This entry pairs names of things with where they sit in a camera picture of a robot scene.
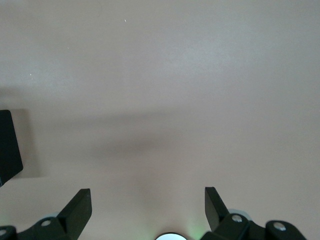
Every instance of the gray surface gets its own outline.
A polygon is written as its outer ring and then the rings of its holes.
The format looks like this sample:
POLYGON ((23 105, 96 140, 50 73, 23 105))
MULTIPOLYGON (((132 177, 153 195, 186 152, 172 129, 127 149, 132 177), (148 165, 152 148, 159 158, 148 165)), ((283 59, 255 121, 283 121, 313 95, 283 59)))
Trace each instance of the gray surface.
POLYGON ((198 239, 204 187, 319 239, 319 1, 1 0, 18 231, 91 188, 80 240, 198 239))

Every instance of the metal bolt head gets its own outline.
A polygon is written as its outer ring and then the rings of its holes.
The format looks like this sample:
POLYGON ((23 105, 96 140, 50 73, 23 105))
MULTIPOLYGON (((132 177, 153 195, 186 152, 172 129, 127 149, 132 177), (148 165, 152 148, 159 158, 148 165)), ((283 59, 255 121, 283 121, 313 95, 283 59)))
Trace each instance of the metal bolt head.
POLYGON ((283 225, 281 222, 276 221, 273 226, 278 229, 279 231, 285 231, 287 230, 285 225, 283 225))
POLYGON ((45 220, 45 221, 43 221, 43 222, 41 223, 41 227, 48 226, 48 225, 50 225, 50 223, 51 223, 51 220, 45 220))
POLYGON ((237 222, 237 223, 241 223, 242 222, 242 217, 240 217, 239 215, 233 215, 232 216, 232 220, 237 222))
POLYGON ((7 230, 5 230, 5 229, 0 230, 0 236, 5 235, 6 233, 7 233, 7 230))

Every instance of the black rectangular object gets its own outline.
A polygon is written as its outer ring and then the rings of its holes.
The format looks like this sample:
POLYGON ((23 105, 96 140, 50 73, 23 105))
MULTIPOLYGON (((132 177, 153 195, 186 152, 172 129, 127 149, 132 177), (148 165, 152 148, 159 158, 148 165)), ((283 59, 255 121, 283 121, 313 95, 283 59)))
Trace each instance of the black rectangular object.
POLYGON ((24 168, 9 110, 0 110, 0 187, 24 168))

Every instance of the screw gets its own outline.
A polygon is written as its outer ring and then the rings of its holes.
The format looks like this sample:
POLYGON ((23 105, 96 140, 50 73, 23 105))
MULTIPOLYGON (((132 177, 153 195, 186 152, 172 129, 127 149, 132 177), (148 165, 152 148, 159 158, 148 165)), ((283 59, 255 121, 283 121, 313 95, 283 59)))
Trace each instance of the screw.
POLYGON ((276 221, 273 226, 278 229, 279 231, 285 231, 287 230, 285 225, 283 225, 281 222, 276 221))
POLYGON ((45 226, 48 226, 50 225, 51 221, 50 220, 45 220, 41 223, 41 227, 45 227, 45 226))
POLYGON ((7 233, 7 230, 5 230, 5 229, 0 230, 0 236, 5 235, 6 233, 7 233))
POLYGON ((237 223, 241 223, 242 222, 242 218, 239 215, 233 215, 232 216, 232 220, 237 222, 237 223))

